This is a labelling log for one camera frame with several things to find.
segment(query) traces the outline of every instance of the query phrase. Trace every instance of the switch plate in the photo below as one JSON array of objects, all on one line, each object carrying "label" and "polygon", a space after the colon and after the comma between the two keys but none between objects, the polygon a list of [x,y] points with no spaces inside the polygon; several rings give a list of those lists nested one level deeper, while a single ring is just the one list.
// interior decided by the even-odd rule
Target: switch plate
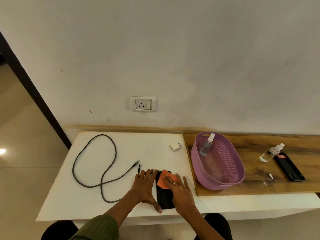
[{"label": "switch plate", "polygon": [[133,112],[156,112],[156,97],[131,97],[131,105]]}]

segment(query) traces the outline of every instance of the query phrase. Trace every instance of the hand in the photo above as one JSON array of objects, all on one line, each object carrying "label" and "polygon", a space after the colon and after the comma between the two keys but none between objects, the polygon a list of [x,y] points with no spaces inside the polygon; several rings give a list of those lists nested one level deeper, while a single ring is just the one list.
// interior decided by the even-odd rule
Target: hand
[{"label": "hand", "polygon": [[156,179],[157,173],[158,170],[153,171],[153,169],[148,169],[146,172],[142,170],[140,175],[136,174],[130,192],[137,199],[137,204],[142,202],[153,205],[157,212],[162,213],[161,207],[152,195],[153,182]]},{"label": "hand", "polygon": [[184,219],[186,219],[188,217],[188,214],[192,213],[193,210],[198,211],[198,209],[196,207],[195,200],[189,188],[186,177],[183,176],[183,184],[178,173],[176,173],[176,176],[178,180],[177,183],[174,183],[168,175],[164,177],[164,181],[169,189],[173,192],[173,203],[176,207],[177,212]]}]

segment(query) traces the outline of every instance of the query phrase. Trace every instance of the plastic basket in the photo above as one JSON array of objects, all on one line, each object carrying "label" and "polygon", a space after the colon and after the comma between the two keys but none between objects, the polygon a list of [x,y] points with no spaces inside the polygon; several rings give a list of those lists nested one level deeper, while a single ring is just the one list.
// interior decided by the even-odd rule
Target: plastic basket
[{"label": "plastic basket", "polygon": [[[211,133],[215,134],[212,147],[206,156],[202,156],[199,151]],[[236,149],[222,134],[199,133],[191,150],[191,160],[198,181],[209,190],[224,190],[245,178],[245,168]]]}]

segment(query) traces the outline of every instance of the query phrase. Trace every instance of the smartphone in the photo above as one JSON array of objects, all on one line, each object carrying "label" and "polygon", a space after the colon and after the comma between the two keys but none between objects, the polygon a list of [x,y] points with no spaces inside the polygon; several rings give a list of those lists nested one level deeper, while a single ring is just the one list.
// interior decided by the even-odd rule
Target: smartphone
[{"label": "smartphone", "polygon": [[174,194],[172,193],[172,191],[170,189],[162,189],[157,185],[161,173],[162,171],[158,172],[155,177],[158,204],[161,206],[163,210],[174,209],[174,203],[172,202]]},{"label": "smartphone", "polygon": [[290,181],[302,182],[306,180],[286,153],[280,152],[277,156],[274,157],[274,160],[277,162],[279,167],[286,174],[287,178]]}]

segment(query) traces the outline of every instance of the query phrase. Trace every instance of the green shirt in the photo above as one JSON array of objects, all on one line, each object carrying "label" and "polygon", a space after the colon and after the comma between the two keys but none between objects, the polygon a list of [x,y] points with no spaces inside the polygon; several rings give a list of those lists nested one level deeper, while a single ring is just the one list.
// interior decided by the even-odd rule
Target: green shirt
[{"label": "green shirt", "polygon": [[118,240],[117,221],[110,215],[99,215],[92,218],[70,240]]}]

